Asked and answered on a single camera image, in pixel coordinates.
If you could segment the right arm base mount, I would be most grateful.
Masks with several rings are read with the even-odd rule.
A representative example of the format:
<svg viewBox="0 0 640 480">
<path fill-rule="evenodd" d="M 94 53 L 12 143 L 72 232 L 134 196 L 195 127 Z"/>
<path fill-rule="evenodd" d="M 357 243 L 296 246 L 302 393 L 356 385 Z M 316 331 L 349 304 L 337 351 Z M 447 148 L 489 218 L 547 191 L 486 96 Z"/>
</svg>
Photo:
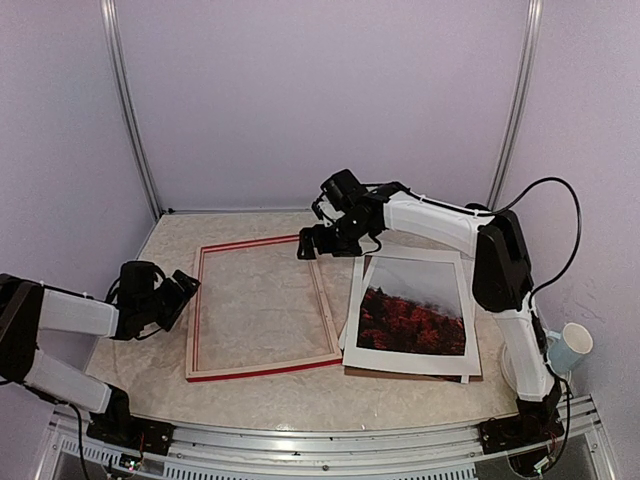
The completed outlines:
<svg viewBox="0 0 640 480">
<path fill-rule="evenodd" d="M 483 421 L 478 425 L 478 433 L 483 453 L 488 455 L 562 437 L 565 429 L 560 420 L 542 427 L 533 417 L 515 415 Z"/>
</svg>

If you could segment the autumn forest photo print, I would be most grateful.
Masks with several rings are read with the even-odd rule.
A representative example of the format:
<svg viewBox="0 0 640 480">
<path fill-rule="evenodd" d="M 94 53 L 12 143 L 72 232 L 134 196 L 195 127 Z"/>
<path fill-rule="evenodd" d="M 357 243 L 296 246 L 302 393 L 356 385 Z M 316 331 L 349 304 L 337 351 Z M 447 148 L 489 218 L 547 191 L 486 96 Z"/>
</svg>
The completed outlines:
<svg viewBox="0 0 640 480">
<path fill-rule="evenodd" d="M 378 257 L 360 305 L 356 346 L 463 356 L 466 331 L 454 265 Z"/>
</svg>

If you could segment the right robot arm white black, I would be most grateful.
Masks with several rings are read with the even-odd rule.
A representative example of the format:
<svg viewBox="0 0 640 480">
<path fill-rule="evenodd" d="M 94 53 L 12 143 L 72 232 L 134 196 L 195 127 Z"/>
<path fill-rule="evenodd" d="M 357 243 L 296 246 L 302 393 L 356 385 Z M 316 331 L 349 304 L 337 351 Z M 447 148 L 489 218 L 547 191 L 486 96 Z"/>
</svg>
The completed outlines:
<svg viewBox="0 0 640 480">
<path fill-rule="evenodd" d="M 511 357 L 517 413 L 495 421 L 499 433 L 531 444 L 558 424 L 561 383 L 551 373 L 547 336 L 534 305 L 531 260 L 516 214 L 454 206 L 400 182 L 363 184 L 344 169 L 321 186 L 312 210 L 318 224 L 299 232 L 297 256 L 362 255 L 360 240 L 385 230 L 435 240 L 474 261 L 472 295 L 494 314 Z"/>
</svg>

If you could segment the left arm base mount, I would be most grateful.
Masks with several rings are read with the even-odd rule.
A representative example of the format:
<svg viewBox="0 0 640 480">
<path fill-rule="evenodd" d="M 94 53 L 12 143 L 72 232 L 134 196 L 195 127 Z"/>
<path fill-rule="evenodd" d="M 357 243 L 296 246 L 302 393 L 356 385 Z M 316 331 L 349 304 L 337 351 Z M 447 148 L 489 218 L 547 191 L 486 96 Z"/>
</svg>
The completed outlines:
<svg viewBox="0 0 640 480">
<path fill-rule="evenodd" d="M 175 428 L 171 423 L 142 417 L 132 417 L 124 427 L 95 418 L 87 427 L 87 436 L 143 454 L 167 456 Z"/>
</svg>

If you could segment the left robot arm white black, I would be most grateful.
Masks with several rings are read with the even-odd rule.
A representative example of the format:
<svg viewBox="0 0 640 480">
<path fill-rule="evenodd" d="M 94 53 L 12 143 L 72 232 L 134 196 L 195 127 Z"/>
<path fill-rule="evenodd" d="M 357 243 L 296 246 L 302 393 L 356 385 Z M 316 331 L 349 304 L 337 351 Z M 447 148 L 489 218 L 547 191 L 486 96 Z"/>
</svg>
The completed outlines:
<svg viewBox="0 0 640 480">
<path fill-rule="evenodd" d="M 149 261 L 128 261 L 103 300 L 19 278 L 1 276 L 1 378 L 52 401 L 88 412 L 115 442 L 133 443 L 140 424 L 123 390 L 46 354 L 43 331 L 114 341 L 142 341 L 170 331 L 200 288 L 181 270 L 166 275 Z"/>
</svg>

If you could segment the white mat board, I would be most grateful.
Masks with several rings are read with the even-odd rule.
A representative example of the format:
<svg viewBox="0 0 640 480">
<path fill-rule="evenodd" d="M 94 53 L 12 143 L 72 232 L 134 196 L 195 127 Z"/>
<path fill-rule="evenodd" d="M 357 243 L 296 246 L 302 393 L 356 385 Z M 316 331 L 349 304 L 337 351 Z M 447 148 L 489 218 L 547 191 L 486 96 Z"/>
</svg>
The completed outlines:
<svg viewBox="0 0 640 480">
<path fill-rule="evenodd" d="M 456 251 L 391 245 L 354 260 L 343 365 L 391 374 L 482 374 L 465 267 Z"/>
</svg>

